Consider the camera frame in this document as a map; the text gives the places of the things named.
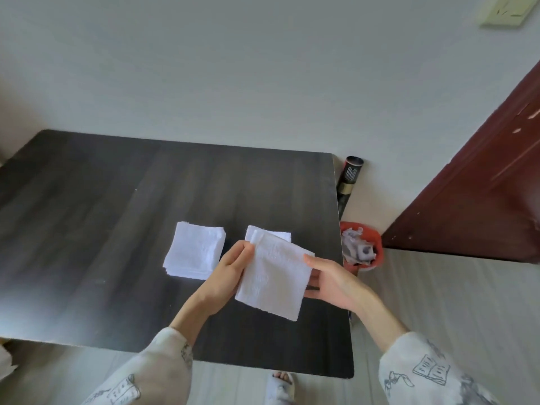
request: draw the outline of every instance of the gold band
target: gold band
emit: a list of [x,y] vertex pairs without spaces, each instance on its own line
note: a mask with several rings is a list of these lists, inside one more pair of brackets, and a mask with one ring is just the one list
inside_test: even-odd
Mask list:
[[353,191],[354,184],[350,183],[340,183],[337,187],[337,191],[341,194],[351,194]]

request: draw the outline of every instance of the red trash bin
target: red trash bin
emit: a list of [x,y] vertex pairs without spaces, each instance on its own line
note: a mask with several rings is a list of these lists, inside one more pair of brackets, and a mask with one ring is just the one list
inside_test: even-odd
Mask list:
[[373,251],[375,252],[376,256],[375,256],[375,260],[373,260],[370,265],[361,265],[361,264],[352,265],[352,264],[347,263],[345,258],[343,258],[343,266],[349,272],[355,275],[358,273],[358,271],[367,272],[368,270],[372,270],[375,267],[380,266],[382,262],[384,261],[384,255],[382,252],[382,238],[377,230],[375,230],[373,227],[369,227],[366,224],[355,223],[351,221],[340,222],[341,233],[343,233],[347,229],[358,230],[360,227],[364,229],[360,238],[362,240],[366,240],[367,242],[373,244]]

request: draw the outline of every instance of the right hand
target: right hand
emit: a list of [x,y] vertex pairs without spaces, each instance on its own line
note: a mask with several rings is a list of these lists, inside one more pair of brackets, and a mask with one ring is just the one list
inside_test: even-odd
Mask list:
[[313,267],[308,286],[318,290],[306,290],[304,297],[324,300],[334,306],[356,311],[359,293],[368,289],[356,276],[338,263],[325,258],[304,254],[304,262]]

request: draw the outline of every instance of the slipper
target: slipper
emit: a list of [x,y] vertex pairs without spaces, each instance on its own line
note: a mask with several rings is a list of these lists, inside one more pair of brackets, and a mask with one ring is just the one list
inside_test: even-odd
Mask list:
[[[290,382],[275,377],[274,374],[276,372],[287,374]],[[266,383],[265,403],[275,400],[294,403],[294,379],[291,373],[284,371],[275,371],[268,375],[268,382]]]

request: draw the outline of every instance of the foot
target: foot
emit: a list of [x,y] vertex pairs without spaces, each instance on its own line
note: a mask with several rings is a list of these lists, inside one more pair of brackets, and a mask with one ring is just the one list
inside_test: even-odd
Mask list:
[[294,380],[290,373],[277,371],[268,375],[266,402],[274,400],[294,403]]

